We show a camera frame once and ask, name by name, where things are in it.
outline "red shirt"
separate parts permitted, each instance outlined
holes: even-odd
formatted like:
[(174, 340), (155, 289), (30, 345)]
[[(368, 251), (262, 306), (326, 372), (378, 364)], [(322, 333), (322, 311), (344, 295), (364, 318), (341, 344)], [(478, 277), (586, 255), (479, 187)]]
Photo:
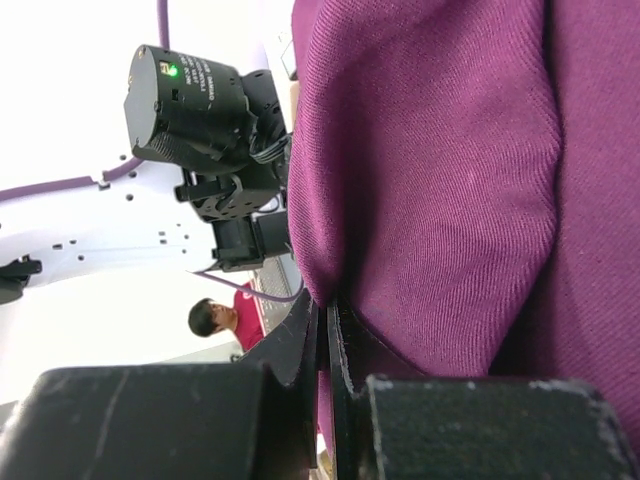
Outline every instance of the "red shirt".
[(253, 297), (239, 290), (233, 297), (233, 308), (238, 312), (238, 326), (235, 334), (242, 349), (246, 352), (264, 338), (260, 314)]

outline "man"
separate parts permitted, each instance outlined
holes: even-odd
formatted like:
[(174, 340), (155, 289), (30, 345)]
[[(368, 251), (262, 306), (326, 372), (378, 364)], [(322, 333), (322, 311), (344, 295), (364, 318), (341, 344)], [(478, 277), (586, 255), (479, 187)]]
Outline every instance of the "man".
[(234, 296), (233, 308), (215, 303), (210, 298), (200, 300), (189, 312), (189, 328), (199, 337), (231, 330), (245, 352), (264, 337), (253, 297), (241, 291)]

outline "purple cloth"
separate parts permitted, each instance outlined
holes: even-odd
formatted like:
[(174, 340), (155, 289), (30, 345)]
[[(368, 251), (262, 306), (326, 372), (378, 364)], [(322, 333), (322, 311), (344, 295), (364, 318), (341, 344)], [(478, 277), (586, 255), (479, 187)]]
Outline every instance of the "purple cloth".
[(640, 3), (297, 0), (293, 31), (314, 299), (428, 374), (590, 381), (640, 451)]

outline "white wall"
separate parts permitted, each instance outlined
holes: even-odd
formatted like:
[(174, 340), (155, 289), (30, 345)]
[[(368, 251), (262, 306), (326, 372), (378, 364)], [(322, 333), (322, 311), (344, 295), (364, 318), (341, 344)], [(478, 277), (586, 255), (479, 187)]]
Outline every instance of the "white wall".
[[(244, 282), (246, 273), (225, 278)], [(20, 398), (45, 370), (142, 364), (227, 342), (203, 339), (187, 314), (203, 297), (233, 304), (235, 290), (184, 272), (118, 271), (28, 289), (0, 306), (0, 404)]]
[[(155, 4), (0, 3), (7, 50), (0, 189), (99, 172), (130, 152), (122, 104), (136, 47), (158, 43)], [(241, 73), (264, 64), (255, 0), (169, 6), (173, 49)], [(48, 368), (154, 362), (222, 342), (193, 336), (186, 314), (202, 296), (230, 302), (232, 295), (181, 272), (106, 273), (28, 290), (0, 307), (0, 404)]]

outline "black hair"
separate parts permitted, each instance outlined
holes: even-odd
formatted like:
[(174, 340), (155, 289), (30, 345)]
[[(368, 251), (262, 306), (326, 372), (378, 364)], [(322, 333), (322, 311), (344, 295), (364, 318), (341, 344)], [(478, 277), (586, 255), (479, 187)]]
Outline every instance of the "black hair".
[(199, 337), (208, 337), (218, 328), (211, 311), (211, 302), (210, 298), (203, 298), (189, 311), (189, 328)]

